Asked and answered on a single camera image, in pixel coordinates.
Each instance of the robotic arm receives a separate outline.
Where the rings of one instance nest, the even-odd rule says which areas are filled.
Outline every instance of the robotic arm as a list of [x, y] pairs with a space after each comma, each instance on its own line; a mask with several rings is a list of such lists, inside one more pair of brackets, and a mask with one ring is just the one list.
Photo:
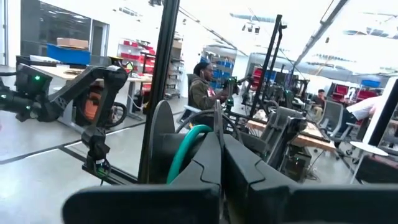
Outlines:
[[110, 173], [106, 160], [109, 147], [105, 144], [105, 124], [118, 91], [127, 81], [127, 73], [117, 66], [87, 67], [80, 75], [54, 94], [48, 95], [52, 77], [45, 71], [20, 64], [15, 73], [0, 76], [16, 76], [16, 91], [0, 82], [0, 110], [16, 114], [20, 122], [36, 119], [39, 122], [57, 120], [66, 106], [82, 94], [93, 82], [102, 78], [104, 90], [91, 126], [81, 135], [81, 141], [89, 148], [86, 163], [99, 177]]

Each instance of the glass wall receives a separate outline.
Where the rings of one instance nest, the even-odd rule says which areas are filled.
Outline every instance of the glass wall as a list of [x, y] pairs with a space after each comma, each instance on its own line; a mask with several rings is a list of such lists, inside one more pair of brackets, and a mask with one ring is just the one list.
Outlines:
[[58, 37], [90, 41], [91, 19], [39, 0], [21, 1], [21, 55], [47, 55]]

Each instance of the table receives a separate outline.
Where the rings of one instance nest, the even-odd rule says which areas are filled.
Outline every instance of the table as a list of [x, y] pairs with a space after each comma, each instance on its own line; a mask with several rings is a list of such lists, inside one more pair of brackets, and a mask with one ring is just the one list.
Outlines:
[[379, 155], [379, 156], [388, 156], [388, 153], [386, 153], [382, 149], [379, 149], [376, 146], [372, 146], [372, 145], [369, 145], [369, 144], [366, 144], [366, 143], [363, 143], [363, 142], [351, 141], [349, 143], [352, 146], [357, 147], [358, 149], [362, 149], [361, 152], [359, 152], [359, 157], [360, 157], [359, 163], [358, 163], [358, 165], [355, 168], [355, 172], [354, 172], [353, 178], [351, 179], [351, 182], [350, 182], [350, 184], [353, 184], [355, 179], [356, 179], [356, 174], [358, 173], [358, 170], [359, 170], [359, 167], [360, 167], [360, 165], [362, 163], [362, 160], [365, 157], [365, 155], [364, 155], [365, 151], [368, 152], [368, 153], [371, 153], [371, 154]]
[[[248, 121], [246, 127], [257, 129], [259, 131], [264, 131], [266, 128], [266, 124], [262, 124], [256, 121]], [[323, 138], [323, 134], [319, 131], [319, 129], [313, 123], [307, 123], [307, 128], [304, 132], [309, 133], [314, 136], [319, 136]], [[292, 144], [298, 147], [310, 146], [310, 147], [317, 147], [324, 151], [334, 152], [336, 150], [335, 145], [332, 141], [325, 142], [318, 139], [314, 139], [308, 136], [304, 136], [299, 134], [293, 141]]]
[[[75, 69], [75, 68], [69, 68], [68, 66], [59, 66], [59, 67], [48, 67], [48, 66], [38, 66], [38, 65], [33, 65], [32, 67], [39, 69], [41, 72], [45, 73], [46, 75], [49, 75], [51, 77], [55, 78], [61, 78], [62, 80], [65, 80], [66, 83], [70, 82], [71, 80], [75, 79], [77, 75], [71, 75], [65, 73], [66, 71], [73, 71], [76, 73], [82, 72], [84, 70], [82, 69]], [[129, 77], [127, 79], [127, 82], [129, 82], [129, 91], [128, 91], [128, 96], [127, 96], [127, 115], [130, 118], [133, 119], [138, 119], [142, 121], [142, 118], [132, 112], [132, 107], [134, 106], [133, 98], [135, 94], [135, 85], [136, 83], [145, 83], [145, 82], [151, 82], [152, 78], [149, 77], [143, 77], [143, 78], [133, 78]], [[71, 127], [75, 131], [78, 131], [79, 133], [83, 133], [84, 129], [80, 127], [79, 125], [74, 123], [74, 117], [73, 117], [73, 101], [69, 102], [67, 107], [65, 108], [65, 111], [63, 112], [63, 115], [59, 117], [58, 121], [67, 125], [68, 127]]]

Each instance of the concrete floor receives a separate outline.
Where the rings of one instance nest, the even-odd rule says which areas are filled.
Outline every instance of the concrete floor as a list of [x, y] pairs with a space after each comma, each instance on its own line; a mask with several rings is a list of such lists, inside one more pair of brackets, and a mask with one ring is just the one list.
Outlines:
[[[11, 77], [4, 81], [13, 84]], [[63, 85], [61, 80], [52, 83], [59, 85]], [[125, 102], [126, 93], [125, 87], [117, 101]], [[170, 100], [170, 104], [177, 113], [186, 100]], [[86, 156], [87, 148], [78, 142], [80, 135], [58, 122], [20, 123], [13, 114], [3, 111], [0, 121], [0, 224], [62, 223], [60, 211], [65, 199], [77, 190], [100, 184], [99, 179], [82, 171], [81, 161], [65, 153], [67, 148]], [[122, 130], [114, 130], [106, 138], [111, 148], [108, 159], [112, 165], [137, 175], [144, 125], [129, 118], [125, 123], [118, 127]], [[124, 128], [133, 124], [137, 126]], [[312, 162], [321, 153], [310, 152]], [[328, 152], [314, 163], [313, 173], [317, 179], [304, 184], [347, 184], [352, 176], [346, 163]]]

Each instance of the person in white shirt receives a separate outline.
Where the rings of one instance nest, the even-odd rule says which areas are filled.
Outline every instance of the person in white shirt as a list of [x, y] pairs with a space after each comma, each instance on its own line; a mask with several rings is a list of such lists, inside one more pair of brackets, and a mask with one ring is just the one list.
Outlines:
[[[339, 133], [343, 133], [347, 129], [347, 123], [355, 124], [357, 121], [372, 116], [378, 106], [380, 97], [370, 97], [344, 109]], [[339, 146], [340, 142], [335, 142], [335, 147], [338, 148]]]

